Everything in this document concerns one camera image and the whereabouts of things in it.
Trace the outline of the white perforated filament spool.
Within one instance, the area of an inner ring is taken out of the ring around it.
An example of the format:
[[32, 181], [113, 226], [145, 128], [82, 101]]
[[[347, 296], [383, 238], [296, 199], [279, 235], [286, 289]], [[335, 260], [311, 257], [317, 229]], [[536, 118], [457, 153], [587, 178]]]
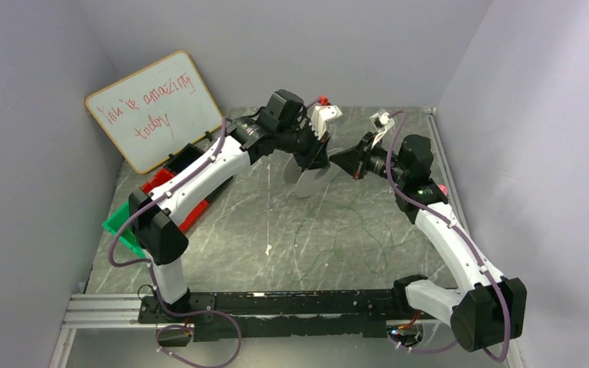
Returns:
[[282, 178], [286, 184], [294, 184], [294, 193], [298, 198], [307, 198], [325, 189], [340, 172], [341, 168], [335, 163], [324, 169], [302, 171], [291, 154], [285, 164]]

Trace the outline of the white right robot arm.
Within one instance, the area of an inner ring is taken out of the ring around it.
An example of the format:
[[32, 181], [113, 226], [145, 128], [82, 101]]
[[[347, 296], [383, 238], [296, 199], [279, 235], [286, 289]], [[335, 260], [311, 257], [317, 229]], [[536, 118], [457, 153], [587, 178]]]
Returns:
[[394, 153], [367, 133], [329, 160], [356, 180], [368, 173], [387, 179], [400, 211], [430, 240], [456, 281], [457, 288], [450, 290], [420, 274], [401, 278], [393, 286], [398, 304], [448, 325], [464, 350], [484, 350], [503, 360], [511, 340], [522, 335], [527, 289], [519, 278], [504, 276], [466, 234], [430, 176], [430, 140], [406, 136]]

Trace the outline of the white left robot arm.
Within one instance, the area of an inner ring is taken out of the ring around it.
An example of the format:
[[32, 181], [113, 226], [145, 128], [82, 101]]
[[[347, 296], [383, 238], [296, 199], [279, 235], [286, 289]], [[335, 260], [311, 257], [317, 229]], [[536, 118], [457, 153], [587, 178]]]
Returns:
[[327, 125], [341, 115], [323, 97], [308, 106], [277, 90], [252, 115], [223, 119], [214, 146], [174, 178], [149, 193], [130, 194], [131, 231], [149, 260], [156, 292], [173, 313], [187, 312], [190, 299], [183, 274], [189, 240], [179, 225], [223, 183], [275, 151], [291, 154], [303, 173], [329, 168]]

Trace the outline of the pink capped small bottle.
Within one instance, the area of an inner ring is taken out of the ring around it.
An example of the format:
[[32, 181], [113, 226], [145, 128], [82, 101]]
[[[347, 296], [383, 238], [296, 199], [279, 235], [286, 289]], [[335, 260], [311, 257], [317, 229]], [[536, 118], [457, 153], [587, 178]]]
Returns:
[[444, 185], [438, 185], [438, 188], [444, 196], [448, 196], [448, 189]]

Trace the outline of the black storage bin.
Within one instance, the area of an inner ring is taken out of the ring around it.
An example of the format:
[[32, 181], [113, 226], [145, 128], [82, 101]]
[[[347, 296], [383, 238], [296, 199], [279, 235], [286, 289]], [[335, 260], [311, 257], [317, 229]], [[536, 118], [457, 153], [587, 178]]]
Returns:
[[[191, 166], [198, 158], [203, 156], [204, 153], [204, 150], [200, 149], [192, 143], [188, 143], [177, 154], [172, 155], [169, 158], [167, 164], [164, 166], [164, 169], [171, 173], [172, 177], [175, 178], [183, 170]], [[233, 177], [229, 177], [226, 181], [220, 184], [215, 190], [213, 190], [208, 196], [206, 196], [206, 201], [209, 203], [214, 202], [221, 195], [221, 193], [230, 185], [232, 180]]]

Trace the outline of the red storage bin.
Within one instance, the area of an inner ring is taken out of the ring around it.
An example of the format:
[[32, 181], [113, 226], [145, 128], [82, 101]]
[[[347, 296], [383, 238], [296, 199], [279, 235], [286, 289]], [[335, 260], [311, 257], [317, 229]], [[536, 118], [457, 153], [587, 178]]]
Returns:
[[[153, 189], [166, 182], [170, 181], [176, 176], [176, 174], [170, 169], [162, 168], [154, 174], [145, 184], [140, 188], [141, 190], [149, 194]], [[207, 210], [211, 203], [211, 200], [204, 198], [194, 209], [186, 216], [185, 220], [179, 225], [179, 229], [182, 232], [186, 232], [191, 226], [194, 225], [197, 219], [199, 219], [203, 213]]]

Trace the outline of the whiteboard with red writing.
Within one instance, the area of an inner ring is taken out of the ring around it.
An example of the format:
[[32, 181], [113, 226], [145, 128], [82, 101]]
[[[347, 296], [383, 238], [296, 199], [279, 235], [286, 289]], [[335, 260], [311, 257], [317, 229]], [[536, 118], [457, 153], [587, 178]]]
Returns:
[[137, 173], [148, 173], [207, 133], [222, 113], [185, 51], [88, 96], [85, 106]]

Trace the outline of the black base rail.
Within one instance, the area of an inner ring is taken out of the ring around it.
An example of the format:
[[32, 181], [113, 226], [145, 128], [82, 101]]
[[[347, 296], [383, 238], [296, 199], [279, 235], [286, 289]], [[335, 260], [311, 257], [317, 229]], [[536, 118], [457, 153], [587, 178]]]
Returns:
[[193, 292], [188, 311], [176, 315], [150, 294], [140, 299], [137, 318], [144, 327], [186, 325], [196, 342], [350, 334], [384, 338], [399, 326], [411, 331], [431, 319], [406, 306], [393, 289]]

